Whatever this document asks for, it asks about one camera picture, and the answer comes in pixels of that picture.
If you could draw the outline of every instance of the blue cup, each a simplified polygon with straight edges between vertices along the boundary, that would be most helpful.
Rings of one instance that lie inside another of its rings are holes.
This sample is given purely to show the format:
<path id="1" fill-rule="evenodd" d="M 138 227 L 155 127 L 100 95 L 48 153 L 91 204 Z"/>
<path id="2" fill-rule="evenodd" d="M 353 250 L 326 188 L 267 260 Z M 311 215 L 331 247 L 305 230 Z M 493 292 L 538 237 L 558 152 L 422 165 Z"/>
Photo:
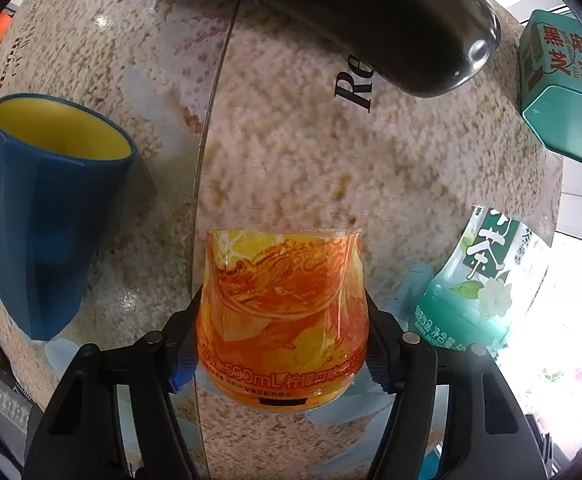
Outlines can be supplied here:
<path id="1" fill-rule="evenodd" d="M 30 338 L 53 338 L 77 313 L 135 153 L 125 131 L 78 104 L 0 99 L 0 299 Z"/>

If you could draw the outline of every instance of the green tin can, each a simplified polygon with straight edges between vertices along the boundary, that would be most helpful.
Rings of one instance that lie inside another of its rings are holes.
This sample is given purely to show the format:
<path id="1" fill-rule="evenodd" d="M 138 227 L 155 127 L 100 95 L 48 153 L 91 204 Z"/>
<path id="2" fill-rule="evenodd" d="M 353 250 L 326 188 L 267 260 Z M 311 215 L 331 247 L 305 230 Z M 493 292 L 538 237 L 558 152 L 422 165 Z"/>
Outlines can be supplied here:
<path id="1" fill-rule="evenodd" d="M 582 163 L 582 25 L 534 10 L 518 56 L 522 116 L 546 148 Z"/>

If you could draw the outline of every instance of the speckled granite surface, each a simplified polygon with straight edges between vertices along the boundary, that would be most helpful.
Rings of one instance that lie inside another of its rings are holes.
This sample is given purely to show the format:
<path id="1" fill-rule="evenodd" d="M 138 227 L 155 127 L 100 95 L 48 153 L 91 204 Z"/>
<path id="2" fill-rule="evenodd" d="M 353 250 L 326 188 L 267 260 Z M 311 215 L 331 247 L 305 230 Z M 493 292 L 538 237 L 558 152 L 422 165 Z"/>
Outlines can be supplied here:
<path id="1" fill-rule="evenodd" d="M 348 52 L 241 5 L 207 123 L 234 9 L 220 0 L 25 0 L 16 15 L 0 49 L 0 95 L 46 92 L 94 108 L 129 132 L 144 160 L 61 336 L 111 348 L 161 328 L 188 303 L 191 272 L 199 285 L 207 228 L 359 227 L 378 304 L 413 264 L 442 266 L 472 203 L 498 207 L 550 242 L 562 163 L 517 113 L 522 28 L 505 11 L 502 46 L 471 82 L 419 100 L 374 75 L 367 113 L 334 96 Z M 0 335 L 24 386 L 45 406 L 57 378 L 44 346 L 1 304 Z M 370 415 L 319 425 L 238 406 L 203 386 L 197 393 L 212 478 L 365 475 L 368 464 L 314 471 L 359 443 Z"/>
<path id="2" fill-rule="evenodd" d="M 80 311 L 62 336 L 123 346 L 189 303 L 194 179 L 235 3 L 26 0 L 0 48 L 0 96 L 33 91 L 110 117 L 142 156 L 114 208 Z M 56 382 L 0 305 L 0 331 L 42 406 Z"/>
<path id="3" fill-rule="evenodd" d="M 242 4 L 205 147 L 194 286 L 209 228 L 361 228 L 365 284 L 379 306 L 416 263 L 436 272 L 443 266 L 474 203 L 524 220 L 551 243 L 562 160 L 542 149 L 517 112 L 522 27 L 505 10 L 498 14 L 502 44 L 476 78 L 421 100 L 374 75 L 356 81 L 372 82 L 367 112 L 334 96 L 348 52 L 288 18 Z M 280 426 L 276 415 L 229 411 L 210 392 L 199 391 L 198 400 L 214 478 L 264 478 L 271 468 L 275 478 L 319 478 L 318 455 L 338 456 L 363 438 L 361 419 L 346 430 Z M 222 415 L 219 406 L 228 411 Z M 251 446 L 262 460 L 245 472 Z M 363 476 L 359 467 L 338 471 L 338 478 Z"/>

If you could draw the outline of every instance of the green bottle label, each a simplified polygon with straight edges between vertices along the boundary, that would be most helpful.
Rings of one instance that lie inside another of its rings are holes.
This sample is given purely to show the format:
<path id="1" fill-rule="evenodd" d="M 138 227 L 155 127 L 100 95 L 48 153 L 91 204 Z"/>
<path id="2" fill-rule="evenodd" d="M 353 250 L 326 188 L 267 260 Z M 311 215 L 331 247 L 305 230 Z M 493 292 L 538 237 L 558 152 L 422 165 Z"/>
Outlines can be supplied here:
<path id="1" fill-rule="evenodd" d="M 489 209 L 473 244 L 466 248 L 463 264 L 471 271 L 466 279 L 471 280 L 476 274 L 485 278 L 495 278 L 504 269 L 504 257 L 507 255 L 520 222 L 507 218 L 495 209 Z"/>
<path id="2" fill-rule="evenodd" d="M 455 330 L 453 334 L 450 333 L 451 330 L 447 333 L 447 330 L 440 328 L 441 326 L 449 327 L 447 330 L 452 330 L 454 328 L 453 325 L 446 320 L 436 319 L 435 313 L 425 313 L 420 306 L 417 306 L 415 309 L 415 320 L 412 320 L 409 330 L 418 332 L 434 346 L 444 346 L 445 348 L 453 350 L 465 350 L 467 344 L 475 342 L 468 341 L 465 337 L 461 337 L 457 333 L 457 330 Z"/>

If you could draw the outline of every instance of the orange drink bottle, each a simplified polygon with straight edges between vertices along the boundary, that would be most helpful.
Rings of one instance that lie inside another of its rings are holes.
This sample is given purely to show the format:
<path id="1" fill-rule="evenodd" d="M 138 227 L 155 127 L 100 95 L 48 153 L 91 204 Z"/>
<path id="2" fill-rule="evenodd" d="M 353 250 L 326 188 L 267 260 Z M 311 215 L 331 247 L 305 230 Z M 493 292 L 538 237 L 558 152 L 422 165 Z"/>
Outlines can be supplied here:
<path id="1" fill-rule="evenodd" d="M 207 233 L 197 347 L 222 392 L 297 412 L 346 390 L 369 332 L 361 237 L 350 230 Z"/>

